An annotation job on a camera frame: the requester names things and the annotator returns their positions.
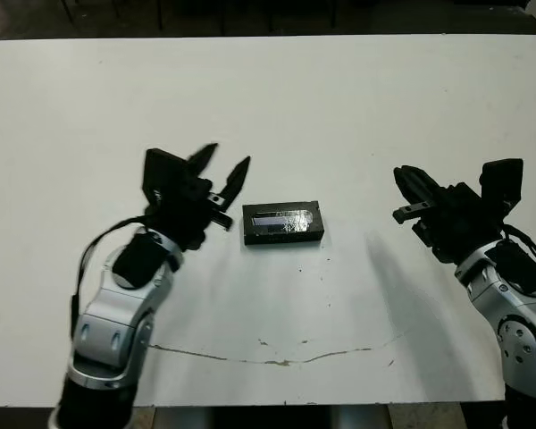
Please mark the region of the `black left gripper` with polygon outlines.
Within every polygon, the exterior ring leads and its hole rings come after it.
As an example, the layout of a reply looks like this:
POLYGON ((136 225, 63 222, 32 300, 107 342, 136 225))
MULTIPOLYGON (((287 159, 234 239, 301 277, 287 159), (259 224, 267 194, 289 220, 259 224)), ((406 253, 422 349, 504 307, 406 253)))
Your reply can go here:
MULTIPOLYGON (((187 158, 189 177, 202 174, 217 147, 215 142, 208 143, 187 158)), ((231 228, 231 218, 222 210, 227 210, 242 190, 250 162, 250 156, 240 161, 218 194, 212 192, 211 181, 201 178, 153 187, 147 193, 145 226, 162 233, 182 250, 199 249, 210 223, 217 223, 226 231, 231 228)))

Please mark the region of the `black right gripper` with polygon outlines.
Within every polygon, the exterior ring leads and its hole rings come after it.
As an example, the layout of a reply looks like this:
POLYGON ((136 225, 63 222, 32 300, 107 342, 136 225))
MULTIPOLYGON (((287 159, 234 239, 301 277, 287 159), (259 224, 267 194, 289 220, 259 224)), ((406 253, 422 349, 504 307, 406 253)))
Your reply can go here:
POLYGON ((482 199, 463 182, 441 187, 424 170, 402 165, 393 171, 395 182, 417 213, 412 231, 443 264, 460 264, 477 248, 500 239, 498 224, 486 213, 482 199))

